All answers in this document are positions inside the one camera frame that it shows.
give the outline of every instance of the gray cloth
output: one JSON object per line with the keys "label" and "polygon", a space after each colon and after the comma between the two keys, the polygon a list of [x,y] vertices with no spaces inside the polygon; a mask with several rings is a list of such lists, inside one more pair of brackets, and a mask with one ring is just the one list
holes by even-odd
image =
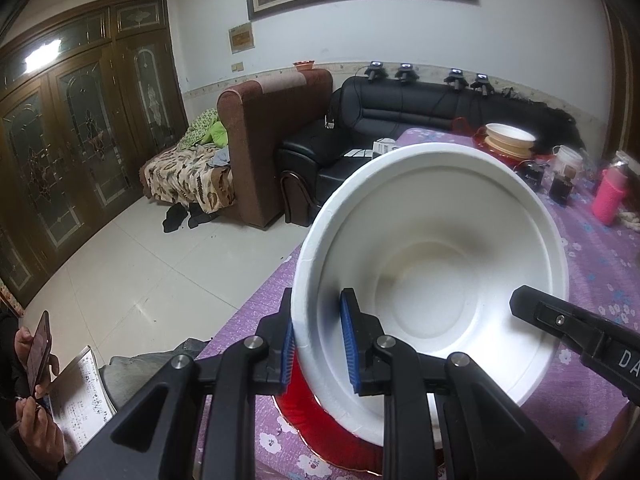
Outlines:
{"label": "gray cloth", "polygon": [[187,339],[171,352],[142,354],[135,357],[114,356],[108,365],[100,368],[104,389],[107,390],[116,410],[119,410],[172,357],[187,354],[195,359],[205,346],[207,343],[204,341]]}
{"label": "gray cloth", "polygon": [[229,164],[229,147],[225,146],[216,151],[216,154],[207,161],[207,166],[210,168],[222,168]]}

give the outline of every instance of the gray pants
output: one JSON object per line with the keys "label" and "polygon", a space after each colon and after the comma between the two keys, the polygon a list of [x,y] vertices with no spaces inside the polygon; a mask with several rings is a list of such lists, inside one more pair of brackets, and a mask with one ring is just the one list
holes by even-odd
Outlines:
{"label": "gray pants", "polygon": [[100,376],[116,410],[124,406],[172,357],[187,354],[195,359],[206,345],[204,341],[187,339],[171,352],[112,357],[108,365],[100,368]]}

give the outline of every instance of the leaf-patterned blanket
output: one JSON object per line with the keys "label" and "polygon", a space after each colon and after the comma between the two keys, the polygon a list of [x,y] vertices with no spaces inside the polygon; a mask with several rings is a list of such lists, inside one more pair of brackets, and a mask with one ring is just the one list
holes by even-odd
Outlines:
{"label": "leaf-patterned blanket", "polygon": [[198,202],[205,213],[232,205],[235,194],[231,167],[207,166],[217,150],[212,144],[188,150],[174,146],[156,155],[140,170],[145,194],[184,206]]}

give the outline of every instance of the green blanket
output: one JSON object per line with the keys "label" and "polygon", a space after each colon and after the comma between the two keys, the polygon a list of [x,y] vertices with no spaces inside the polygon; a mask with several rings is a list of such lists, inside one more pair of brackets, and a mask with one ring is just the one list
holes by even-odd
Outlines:
{"label": "green blanket", "polygon": [[218,111],[210,108],[201,113],[188,127],[184,137],[178,142],[179,150],[188,150],[196,144],[215,144],[218,148],[228,145],[226,128],[220,122]]}

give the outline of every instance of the pink bottle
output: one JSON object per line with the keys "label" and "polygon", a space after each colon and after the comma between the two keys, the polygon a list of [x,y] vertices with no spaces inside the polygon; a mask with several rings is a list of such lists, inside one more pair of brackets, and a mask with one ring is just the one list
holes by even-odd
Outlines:
{"label": "pink bottle", "polygon": [[610,225],[616,218],[618,206],[626,195],[625,185],[626,176],[617,168],[602,171],[602,183],[591,211],[604,225]]}

